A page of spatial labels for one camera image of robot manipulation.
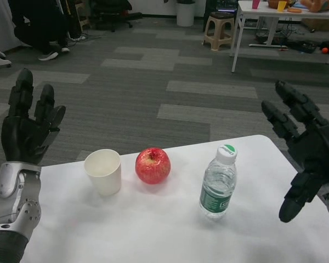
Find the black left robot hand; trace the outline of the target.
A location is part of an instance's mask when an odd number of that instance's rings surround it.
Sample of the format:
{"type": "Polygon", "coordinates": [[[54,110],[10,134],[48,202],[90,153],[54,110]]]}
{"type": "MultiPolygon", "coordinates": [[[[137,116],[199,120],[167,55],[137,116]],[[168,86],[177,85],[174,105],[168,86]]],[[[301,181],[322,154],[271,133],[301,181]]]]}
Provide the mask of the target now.
{"type": "Polygon", "coordinates": [[[24,68],[9,97],[9,112],[3,120],[1,143],[8,162],[39,164],[59,134],[66,112],[55,106],[54,88],[45,84],[36,103],[34,119],[29,117],[33,102],[33,74],[24,68]]]}

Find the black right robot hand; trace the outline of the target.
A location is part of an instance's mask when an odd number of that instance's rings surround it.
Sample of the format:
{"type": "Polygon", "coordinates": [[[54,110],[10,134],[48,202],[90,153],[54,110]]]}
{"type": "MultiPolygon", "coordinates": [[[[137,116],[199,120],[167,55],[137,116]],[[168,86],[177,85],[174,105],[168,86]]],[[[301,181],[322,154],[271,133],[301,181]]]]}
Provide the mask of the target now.
{"type": "Polygon", "coordinates": [[[261,107],[273,131],[285,140],[288,153],[302,168],[291,181],[291,188],[284,197],[279,211],[282,222],[290,222],[310,203],[321,187],[329,183],[329,121],[320,114],[320,109],[305,94],[291,84],[278,80],[275,90],[290,114],[304,124],[305,131],[298,128],[289,118],[269,101],[262,101],[261,107]]]}

